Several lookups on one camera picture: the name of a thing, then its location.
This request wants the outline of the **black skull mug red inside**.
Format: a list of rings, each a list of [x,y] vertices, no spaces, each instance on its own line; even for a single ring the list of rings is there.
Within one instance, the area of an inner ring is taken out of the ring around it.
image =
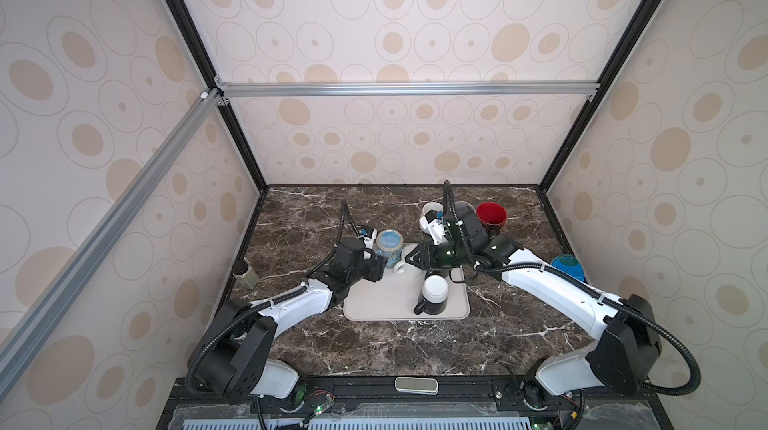
[[[493,202],[484,202],[478,205],[476,215],[490,238],[494,238],[501,233],[508,219],[506,209]]]

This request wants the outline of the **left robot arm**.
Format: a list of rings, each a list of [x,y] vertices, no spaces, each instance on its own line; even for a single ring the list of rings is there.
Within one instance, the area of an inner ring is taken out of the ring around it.
[[[358,282],[381,280],[387,262],[362,239],[344,238],[294,289],[255,303],[228,300],[188,359],[186,390],[210,391],[229,403],[251,395],[291,397],[300,377],[270,358],[276,337],[343,302]]]

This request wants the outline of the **white ribbed mug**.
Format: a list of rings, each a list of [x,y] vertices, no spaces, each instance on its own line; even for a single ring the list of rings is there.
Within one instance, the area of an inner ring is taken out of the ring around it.
[[[422,215],[418,220],[420,230],[429,234],[429,226],[432,221],[442,218],[443,205],[438,202],[428,202],[422,207]]]

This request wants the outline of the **plain white mug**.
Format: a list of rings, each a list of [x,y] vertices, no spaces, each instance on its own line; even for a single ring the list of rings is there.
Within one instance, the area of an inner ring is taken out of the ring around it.
[[[395,275],[415,274],[416,272],[421,271],[420,268],[407,260],[407,257],[417,249],[418,245],[415,243],[405,244],[402,247],[401,258],[393,267],[393,272]]]

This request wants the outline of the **pink iridescent mug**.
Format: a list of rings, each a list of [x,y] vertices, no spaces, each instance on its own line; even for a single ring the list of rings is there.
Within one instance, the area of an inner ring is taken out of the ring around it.
[[[464,217],[470,216],[470,215],[476,215],[475,207],[468,202],[459,201],[454,204],[455,206],[455,215],[458,219],[463,219]]]

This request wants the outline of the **blue butterfly mug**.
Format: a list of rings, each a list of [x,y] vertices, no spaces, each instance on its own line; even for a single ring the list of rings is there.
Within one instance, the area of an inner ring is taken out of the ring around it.
[[[403,245],[403,237],[398,231],[384,230],[377,234],[374,250],[387,259],[387,268],[394,268],[402,258]]]

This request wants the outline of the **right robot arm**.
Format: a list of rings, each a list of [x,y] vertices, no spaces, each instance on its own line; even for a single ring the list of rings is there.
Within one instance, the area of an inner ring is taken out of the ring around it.
[[[572,390],[607,387],[638,393],[661,352],[648,302],[633,296],[622,302],[554,268],[506,235],[479,237],[470,257],[460,238],[440,244],[428,240],[403,252],[404,261],[427,273],[463,264],[525,291],[576,323],[592,339],[587,347],[546,358],[532,368],[530,385],[553,396]]]

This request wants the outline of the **black and white mug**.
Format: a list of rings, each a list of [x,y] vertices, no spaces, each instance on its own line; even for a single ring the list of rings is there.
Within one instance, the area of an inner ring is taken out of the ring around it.
[[[421,288],[421,296],[413,309],[415,315],[441,314],[446,306],[449,295],[449,285],[439,274],[430,274]]]

